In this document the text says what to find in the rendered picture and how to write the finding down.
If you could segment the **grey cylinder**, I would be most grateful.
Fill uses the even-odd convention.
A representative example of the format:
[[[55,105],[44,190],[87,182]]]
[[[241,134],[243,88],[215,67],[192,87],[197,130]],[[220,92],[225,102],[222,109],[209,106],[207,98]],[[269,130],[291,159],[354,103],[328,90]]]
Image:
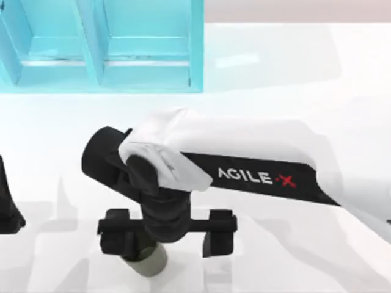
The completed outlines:
[[[159,242],[152,247],[142,249],[135,259],[129,256],[121,256],[121,259],[137,274],[147,278],[160,274],[168,263],[166,249]]]

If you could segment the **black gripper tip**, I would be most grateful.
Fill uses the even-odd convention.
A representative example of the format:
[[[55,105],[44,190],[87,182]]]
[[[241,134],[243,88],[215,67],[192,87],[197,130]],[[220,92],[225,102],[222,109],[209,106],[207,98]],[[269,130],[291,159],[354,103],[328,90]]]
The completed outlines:
[[[0,155],[0,235],[16,234],[26,226],[26,220],[9,190],[4,161]]]

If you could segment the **light blue rack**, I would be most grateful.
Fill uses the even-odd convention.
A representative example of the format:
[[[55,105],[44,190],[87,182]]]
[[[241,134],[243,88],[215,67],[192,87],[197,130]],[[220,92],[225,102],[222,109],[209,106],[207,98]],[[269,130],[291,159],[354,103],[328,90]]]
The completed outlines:
[[[0,0],[0,93],[199,93],[205,0]]]

